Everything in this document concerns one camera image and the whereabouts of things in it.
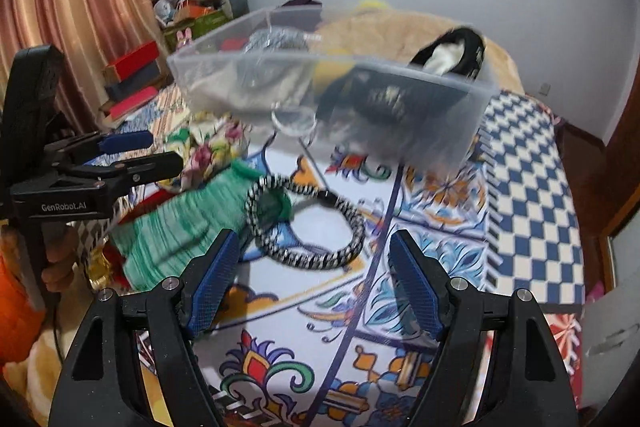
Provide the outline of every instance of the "brown floor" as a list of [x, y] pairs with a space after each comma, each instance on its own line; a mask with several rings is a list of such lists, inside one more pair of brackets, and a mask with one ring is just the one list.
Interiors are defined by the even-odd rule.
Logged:
[[590, 178], [604, 165], [604, 147], [594, 144], [593, 137], [585, 138], [579, 130], [566, 126], [559, 133], [558, 149], [574, 197], [584, 255], [585, 290], [588, 293], [598, 280], [604, 281], [602, 260], [595, 237], [600, 225], [598, 205], [605, 203], [600, 195], [593, 194], [593, 184], [590, 184]]

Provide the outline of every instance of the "clear plastic storage box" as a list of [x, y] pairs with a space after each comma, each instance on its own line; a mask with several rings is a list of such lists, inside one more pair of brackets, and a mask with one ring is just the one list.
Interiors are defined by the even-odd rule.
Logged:
[[455, 174], [498, 91], [488, 61], [472, 81], [348, 55], [339, 33], [326, 30], [358, 17], [376, 13], [262, 9], [183, 47], [168, 63], [192, 111], [231, 112], [329, 150], [344, 145], [380, 161]]

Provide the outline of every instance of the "patterned tablecloth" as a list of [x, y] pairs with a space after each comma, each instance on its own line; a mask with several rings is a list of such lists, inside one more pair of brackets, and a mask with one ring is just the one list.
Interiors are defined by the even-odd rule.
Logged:
[[[172, 113], [184, 106], [168, 98], [174, 101], [151, 102], [125, 129], [169, 131]], [[254, 168], [357, 203], [367, 240], [348, 267], [323, 272], [292, 269], [248, 248], [214, 331], [194, 344], [230, 424], [401, 425], [437, 344], [420, 332], [389, 268], [388, 240], [398, 229], [409, 230], [452, 277], [506, 295], [529, 288], [579, 396], [580, 240], [551, 119], [534, 100], [506, 92], [495, 97], [465, 165], [449, 180], [380, 165], [341, 147], [326, 155], [282, 136], [250, 138], [246, 161]], [[276, 233], [280, 245], [301, 252], [340, 248], [351, 237], [340, 214], [317, 205], [280, 223]], [[153, 368], [146, 337], [140, 347]]]

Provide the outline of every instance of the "black and white braided ring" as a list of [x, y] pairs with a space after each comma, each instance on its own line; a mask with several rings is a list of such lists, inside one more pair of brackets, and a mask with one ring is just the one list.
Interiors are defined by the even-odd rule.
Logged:
[[[292, 252], [287, 248], [276, 245], [276, 239], [271, 237], [268, 231], [261, 229], [258, 222], [258, 201], [260, 201], [265, 190], [273, 190], [274, 188], [285, 188], [296, 194], [318, 198], [325, 206], [339, 210], [346, 218], [353, 232], [351, 242], [346, 247], [332, 253], [311, 255]], [[355, 259], [364, 245], [364, 220], [354, 204], [330, 190], [319, 190], [312, 185], [298, 185], [286, 176], [269, 175], [260, 178], [249, 189], [244, 209], [246, 211], [246, 222], [255, 237], [256, 245], [279, 263], [307, 270], [337, 268]]]

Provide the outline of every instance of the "beige cloth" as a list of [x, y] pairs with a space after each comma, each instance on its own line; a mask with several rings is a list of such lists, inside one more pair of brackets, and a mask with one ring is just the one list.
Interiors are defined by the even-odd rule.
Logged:
[[[322, 50], [343, 50], [347, 54], [408, 64], [420, 49], [460, 25], [437, 15], [383, 9], [329, 22], [316, 34], [322, 36], [318, 43]], [[484, 42], [485, 57], [492, 65], [500, 88], [524, 94], [518, 68], [511, 56], [486, 37]]]

